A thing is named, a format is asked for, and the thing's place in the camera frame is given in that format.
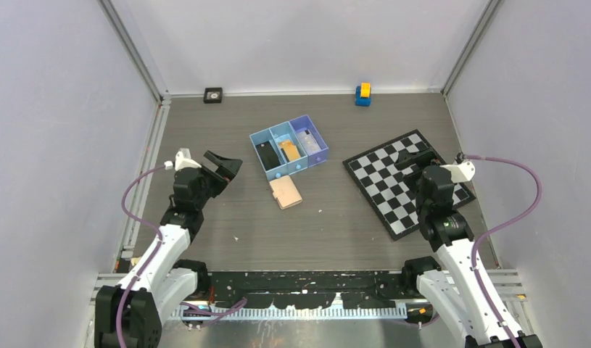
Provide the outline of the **beige leather card holder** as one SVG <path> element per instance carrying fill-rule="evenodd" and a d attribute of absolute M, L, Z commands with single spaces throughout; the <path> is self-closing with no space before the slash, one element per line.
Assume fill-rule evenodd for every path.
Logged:
<path fill-rule="evenodd" d="M 289 175 L 281 176 L 269 182 L 272 195 L 281 210 L 293 207 L 303 198 Z"/>

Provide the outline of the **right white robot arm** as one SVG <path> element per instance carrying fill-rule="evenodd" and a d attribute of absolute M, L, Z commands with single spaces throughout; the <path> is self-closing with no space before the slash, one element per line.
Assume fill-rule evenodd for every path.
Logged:
<path fill-rule="evenodd" d="M 425 297 L 462 347 L 541 347 L 538 336 L 524 333 L 508 312 L 484 269 L 484 238 L 475 238 L 453 207 L 454 189 L 472 180 L 477 159 L 460 153 L 443 165 L 432 150 L 399 154 L 398 169 L 417 167 L 404 181 L 416 195 L 419 231 L 435 253 L 405 262 L 402 290 Z"/>

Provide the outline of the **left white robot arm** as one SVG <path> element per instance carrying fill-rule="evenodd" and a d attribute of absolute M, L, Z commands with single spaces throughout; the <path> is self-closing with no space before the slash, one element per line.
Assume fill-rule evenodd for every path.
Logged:
<path fill-rule="evenodd" d="M 204 299 L 210 277 L 203 262 L 183 260 L 204 222 L 207 201 L 221 194 L 237 176 L 242 160 L 206 151 L 215 170 L 193 160 L 181 148 L 174 160 L 152 168 L 134 180 L 162 170 L 174 170 L 173 193 L 159 225 L 130 210 L 124 213 L 152 228 L 155 237 L 138 263 L 115 285 L 102 286 L 95 299 L 95 347 L 157 347 L 162 328 L 185 298 Z"/>

